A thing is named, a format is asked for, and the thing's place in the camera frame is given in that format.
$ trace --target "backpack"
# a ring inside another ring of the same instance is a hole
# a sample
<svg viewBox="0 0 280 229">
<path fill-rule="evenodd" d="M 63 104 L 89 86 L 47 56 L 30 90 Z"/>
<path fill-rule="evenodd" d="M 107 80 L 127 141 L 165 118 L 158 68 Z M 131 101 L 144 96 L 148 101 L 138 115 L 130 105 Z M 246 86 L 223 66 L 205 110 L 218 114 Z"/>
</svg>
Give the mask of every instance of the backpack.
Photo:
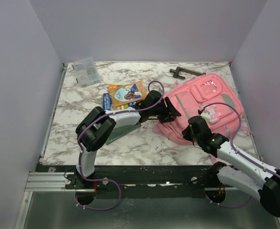
<svg viewBox="0 0 280 229">
<path fill-rule="evenodd" d="M 188 119 L 198 115 L 198 109 L 214 103 L 222 102 L 233 106 L 240 116 L 244 109 L 240 100 L 229 85 L 218 75 L 208 74 L 188 80 L 165 94 L 181 113 L 173 122 L 160 123 L 154 127 L 155 133 L 162 132 L 170 140 L 179 145 L 192 145 L 193 143 L 182 137 L 182 131 L 188 125 Z M 230 137 L 238 128 L 239 119 L 231 108 L 216 104 L 205 108 L 201 116 L 207 121 L 212 133 L 220 133 Z"/>
</svg>

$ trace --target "white wall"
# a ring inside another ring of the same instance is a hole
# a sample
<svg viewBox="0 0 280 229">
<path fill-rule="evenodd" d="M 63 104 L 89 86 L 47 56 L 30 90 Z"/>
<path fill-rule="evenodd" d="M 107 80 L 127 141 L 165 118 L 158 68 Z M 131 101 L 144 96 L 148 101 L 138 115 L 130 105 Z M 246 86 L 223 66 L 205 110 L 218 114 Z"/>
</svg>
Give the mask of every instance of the white wall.
<svg viewBox="0 0 280 229">
<path fill-rule="evenodd" d="M 0 229 L 37 163 L 62 64 L 27 0 L 0 0 Z"/>
<path fill-rule="evenodd" d="M 232 61 L 266 0 L 30 0 L 62 62 Z"/>
<path fill-rule="evenodd" d="M 266 3 L 232 69 L 258 151 L 280 168 L 280 1 Z"/>
</svg>

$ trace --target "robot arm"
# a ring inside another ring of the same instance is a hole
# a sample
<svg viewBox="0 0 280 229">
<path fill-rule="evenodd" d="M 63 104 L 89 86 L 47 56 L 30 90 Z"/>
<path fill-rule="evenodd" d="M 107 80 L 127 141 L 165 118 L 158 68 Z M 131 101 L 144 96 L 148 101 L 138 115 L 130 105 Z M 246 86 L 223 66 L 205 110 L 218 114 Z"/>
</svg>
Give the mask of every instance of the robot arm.
<svg viewBox="0 0 280 229">
<path fill-rule="evenodd" d="M 129 108 L 128 112 L 124 110 L 113 113 L 100 107 L 94 108 L 76 128 L 79 144 L 85 149 L 79 157 L 78 172 L 85 177 L 94 172 L 96 152 L 104 145 L 114 128 L 143 123 L 150 116 L 157 116 L 164 123 L 173 121 L 175 116 L 181 114 L 167 97 L 163 99 L 157 91 L 150 91 L 145 100 Z M 270 214 L 280 217 L 280 169 L 253 158 L 233 145 L 239 151 L 237 153 L 226 137 L 211 132 L 203 117 L 194 116 L 188 123 L 188 127 L 182 132 L 184 139 L 196 142 L 206 153 L 223 159 L 238 169 L 218 162 L 212 166 L 216 168 L 213 170 L 216 179 L 248 193 L 259 200 Z"/>
</svg>

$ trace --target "clear plastic container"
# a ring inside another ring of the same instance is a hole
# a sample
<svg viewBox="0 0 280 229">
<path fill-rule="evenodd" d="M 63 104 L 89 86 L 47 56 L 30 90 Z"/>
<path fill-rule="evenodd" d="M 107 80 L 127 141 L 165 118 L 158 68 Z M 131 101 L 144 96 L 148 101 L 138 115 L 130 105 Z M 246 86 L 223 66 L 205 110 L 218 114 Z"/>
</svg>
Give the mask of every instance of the clear plastic container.
<svg viewBox="0 0 280 229">
<path fill-rule="evenodd" d="M 95 84 L 101 81 L 100 75 L 94 64 L 93 58 L 73 62 L 73 69 L 76 73 L 76 81 L 79 85 Z"/>
</svg>

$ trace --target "marble tabletop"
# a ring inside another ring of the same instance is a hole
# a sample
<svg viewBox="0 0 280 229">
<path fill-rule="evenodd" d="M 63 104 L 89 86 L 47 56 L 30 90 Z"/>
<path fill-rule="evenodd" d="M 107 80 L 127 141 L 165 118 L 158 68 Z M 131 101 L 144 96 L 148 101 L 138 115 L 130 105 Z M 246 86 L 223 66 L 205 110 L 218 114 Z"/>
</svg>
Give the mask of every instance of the marble tabletop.
<svg viewBox="0 0 280 229">
<path fill-rule="evenodd" d="M 141 80 L 147 87 L 150 81 L 158 80 L 168 92 L 177 80 L 173 78 L 169 69 L 180 66 L 207 74 L 218 74 L 237 93 L 227 62 L 96 62 L 95 64 L 102 80 L 90 86 L 78 85 L 72 65 L 68 65 L 45 150 L 44 165 L 77 164 L 79 147 L 75 129 L 94 107 L 102 105 L 103 93 L 107 93 L 108 85 L 111 83 L 128 84 Z M 182 83 L 194 77 L 187 74 L 185 80 L 178 81 Z M 155 124 L 155 120 L 147 121 L 126 136 L 104 145 L 97 152 L 95 164 L 211 165 L 209 155 L 201 149 L 180 146 L 164 135 L 153 133 L 152 128 Z M 240 131 L 235 144 L 258 157 L 248 133 Z"/>
</svg>

